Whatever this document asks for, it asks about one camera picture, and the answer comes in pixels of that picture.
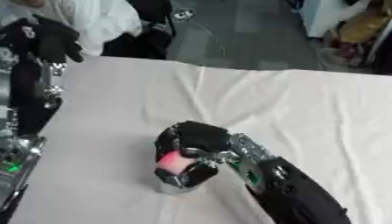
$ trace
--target white tablecloth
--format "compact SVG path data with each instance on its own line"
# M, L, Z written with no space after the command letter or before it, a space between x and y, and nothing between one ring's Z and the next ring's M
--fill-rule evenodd
M65 104L12 224L268 224L228 168L155 191L154 138L185 120L244 132L314 177L353 224L390 224L392 78L247 72L139 59L67 70Z

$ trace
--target white shirt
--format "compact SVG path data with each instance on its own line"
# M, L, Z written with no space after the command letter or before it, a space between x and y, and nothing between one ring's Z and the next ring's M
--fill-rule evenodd
M101 55L103 44L123 33L137 36L142 23L135 9L125 0L45 0L39 9L0 0L0 24L38 14L74 28L87 55Z

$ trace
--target gray floor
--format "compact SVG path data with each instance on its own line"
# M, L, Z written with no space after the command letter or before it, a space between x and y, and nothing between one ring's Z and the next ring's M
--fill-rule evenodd
M169 60L248 70L323 67L284 0L175 0L197 11L178 24Z

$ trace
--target pink object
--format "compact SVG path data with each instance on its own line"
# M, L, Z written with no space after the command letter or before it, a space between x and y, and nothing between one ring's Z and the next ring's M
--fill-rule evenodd
M175 150L162 157L157 163L157 167L174 175L179 175L188 165L191 165L194 162L194 159L182 157L179 150Z

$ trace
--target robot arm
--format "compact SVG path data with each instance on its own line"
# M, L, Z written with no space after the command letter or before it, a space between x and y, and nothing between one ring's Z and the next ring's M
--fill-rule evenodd
M11 216L42 156L39 136L60 108L67 56L82 61L79 34L52 20L26 18L0 30L0 221Z
M156 146L155 173L167 193L191 191L226 163L276 224L350 223L347 210L323 187L243 134L183 122L164 131Z

